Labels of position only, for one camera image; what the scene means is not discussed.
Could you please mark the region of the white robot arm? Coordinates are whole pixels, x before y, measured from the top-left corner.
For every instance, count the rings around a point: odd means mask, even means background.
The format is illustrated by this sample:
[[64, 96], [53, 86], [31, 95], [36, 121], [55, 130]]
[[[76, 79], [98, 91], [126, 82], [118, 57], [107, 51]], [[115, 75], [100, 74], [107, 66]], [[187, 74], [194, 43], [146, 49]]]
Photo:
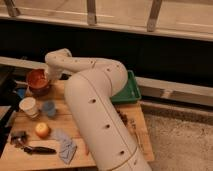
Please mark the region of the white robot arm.
[[65, 102], [99, 171], [152, 171], [110, 100], [127, 83], [125, 66], [74, 57], [67, 49], [47, 53], [45, 63], [51, 80], [65, 70], [72, 73], [64, 86]]

